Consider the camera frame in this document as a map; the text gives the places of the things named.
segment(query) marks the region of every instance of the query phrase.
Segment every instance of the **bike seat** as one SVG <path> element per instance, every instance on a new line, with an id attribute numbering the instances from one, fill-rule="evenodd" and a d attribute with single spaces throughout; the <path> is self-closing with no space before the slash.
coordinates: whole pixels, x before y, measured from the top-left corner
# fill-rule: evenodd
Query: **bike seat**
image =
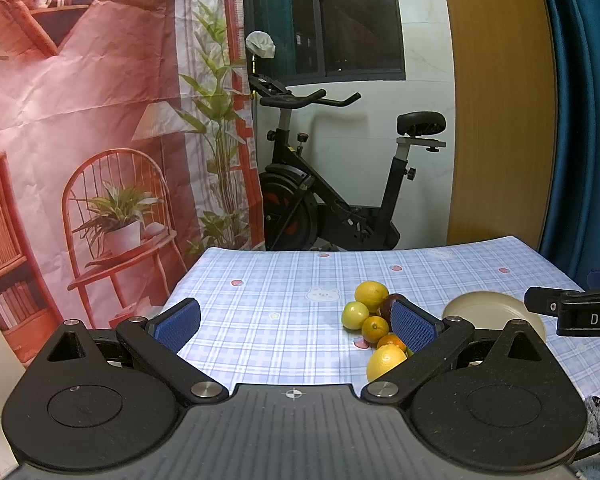
<path id="1" fill-rule="evenodd" d="M 411 112 L 398 115 L 398 135 L 410 137 L 435 135 L 446 128 L 445 117 L 438 112 Z"/>

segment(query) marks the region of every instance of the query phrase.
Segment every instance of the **beige plate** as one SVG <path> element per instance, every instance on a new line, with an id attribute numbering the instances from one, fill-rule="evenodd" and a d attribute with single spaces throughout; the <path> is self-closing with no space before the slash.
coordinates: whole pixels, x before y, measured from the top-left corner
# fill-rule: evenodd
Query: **beige plate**
<path id="1" fill-rule="evenodd" d="M 511 319 L 526 319 L 546 342 L 546 330 L 538 314 L 529 312 L 522 301 L 499 292 L 468 292 L 451 300 L 442 317 L 460 316 L 476 328 L 503 329 Z"/>

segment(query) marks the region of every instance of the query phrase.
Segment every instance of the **gray ribbed surface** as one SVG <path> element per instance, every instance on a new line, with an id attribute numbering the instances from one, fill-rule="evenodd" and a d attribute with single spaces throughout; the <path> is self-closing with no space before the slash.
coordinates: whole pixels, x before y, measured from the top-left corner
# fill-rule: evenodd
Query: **gray ribbed surface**
<path id="1" fill-rule="evenodd" d="M 487 480 L 445 463 L 394 408 L 357 400 L 348 386 L 250 386 L 187 413 L 174 435 L 143 459 L 94 480 Z M 72 478 L 24 466 L 10 480 Z M 572 480 L 556 468 L 517 480 Z"/>

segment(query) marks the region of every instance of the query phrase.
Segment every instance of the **black cable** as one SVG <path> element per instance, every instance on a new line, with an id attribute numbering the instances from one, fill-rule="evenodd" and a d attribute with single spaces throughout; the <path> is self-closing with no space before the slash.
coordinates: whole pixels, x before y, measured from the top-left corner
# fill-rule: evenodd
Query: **black cable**
<path id="1" fill-rule="evenodd" d="M 582 460 L 583 458 L 587 458 L 597 453 L 600 453 L 600 442 L 593 444 L 592 446 L 579 449 L 574 455 L 572 462 L 577 462 L 578 460 Z"/>

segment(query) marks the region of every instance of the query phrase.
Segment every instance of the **metal screw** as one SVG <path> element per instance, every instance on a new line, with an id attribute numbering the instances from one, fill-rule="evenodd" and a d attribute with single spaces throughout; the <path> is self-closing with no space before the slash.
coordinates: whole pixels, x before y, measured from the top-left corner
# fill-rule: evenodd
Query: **metal screw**
<path id="1" fill-rule="evenodd" d="M 366 390 L 374 397 L 387 399 L 398 393 L 398 386 L 388 381 L 378 381 L 369 384 L 369 386 L 366 387 Z"/>
<path id="2" fill-rule="evenodd" d="M 202 381 L 191 387 L 191 393 L 203 399 L 217 397 L 222 393 L 222 386 L 213 381 Z"/>

